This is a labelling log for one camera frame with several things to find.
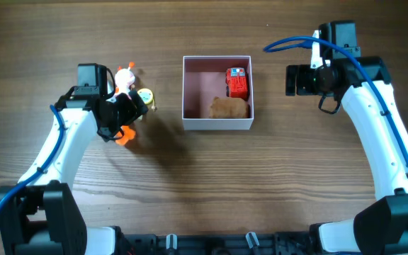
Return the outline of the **white yellow plush duck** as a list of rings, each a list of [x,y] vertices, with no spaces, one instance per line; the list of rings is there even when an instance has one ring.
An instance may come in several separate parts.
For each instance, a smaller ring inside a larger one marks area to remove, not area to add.
[[[129,141],[134,140],[136,138],[136,130],[132,129],[129,125],[122,126],[122,132],[117,133],[117,140],[115,143],[120,146],[125,146],[129,143]]]

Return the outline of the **red toy fire truck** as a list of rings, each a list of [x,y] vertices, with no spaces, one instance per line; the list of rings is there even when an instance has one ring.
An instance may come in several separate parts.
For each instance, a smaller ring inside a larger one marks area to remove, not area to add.
[[[247,73],[242,67],[232,67],[226,72],[227,96],[230,98],[241,98],[245,101],[249,97]]]

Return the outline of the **brown plush bear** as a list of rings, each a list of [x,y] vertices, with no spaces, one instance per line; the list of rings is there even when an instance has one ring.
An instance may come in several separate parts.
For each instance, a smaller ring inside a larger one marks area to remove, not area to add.
[[[209,118],[233,119],[248,118],[249,105],[241,98],[214,97],[210,104]]]

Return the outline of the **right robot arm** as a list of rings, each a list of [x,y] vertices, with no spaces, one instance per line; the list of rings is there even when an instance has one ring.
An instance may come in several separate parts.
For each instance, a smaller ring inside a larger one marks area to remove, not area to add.
[[[312,225],[312,254],[408,254],[408,134],[379,57],[364,57],[353,21],[321,24],[311,36],[270,45],[309,48],[309,64],[286,69],[289,96],[333,98],[352,120],[368,158],[375,202],[350,220]]]

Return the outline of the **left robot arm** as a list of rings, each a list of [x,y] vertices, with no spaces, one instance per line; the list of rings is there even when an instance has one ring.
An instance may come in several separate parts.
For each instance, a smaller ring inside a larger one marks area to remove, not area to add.
[[[81,159],[95,136],[124,146],[148,108],[135,89],[133,63],[116,73],[79,64],[77,84],[51,105],[52,129],[15,186],[0,187],[6,254],[134,254],[119,227],[87,227],[72,195]]]

